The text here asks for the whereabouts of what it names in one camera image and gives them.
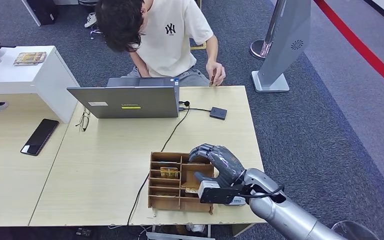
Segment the person's left hand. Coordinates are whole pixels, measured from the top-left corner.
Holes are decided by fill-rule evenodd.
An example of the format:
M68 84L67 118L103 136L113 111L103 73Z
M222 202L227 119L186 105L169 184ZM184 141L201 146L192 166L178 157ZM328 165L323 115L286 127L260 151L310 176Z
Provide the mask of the person's left hand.
M206 71L208 73L210 87L220 86L226 77L223 65L213 60L207 61Z

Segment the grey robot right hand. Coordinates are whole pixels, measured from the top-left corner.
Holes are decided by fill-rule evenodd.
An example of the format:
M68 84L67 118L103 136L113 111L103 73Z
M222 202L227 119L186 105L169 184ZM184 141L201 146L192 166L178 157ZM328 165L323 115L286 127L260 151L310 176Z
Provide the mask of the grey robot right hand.
M206 177L202 172L194 176L200 181L216 181L221 188L232 187L243 183L246 169L239 159L225 146L201 144L189 153L189 162L195 162L199 157L206 158L218 170L217 177Z

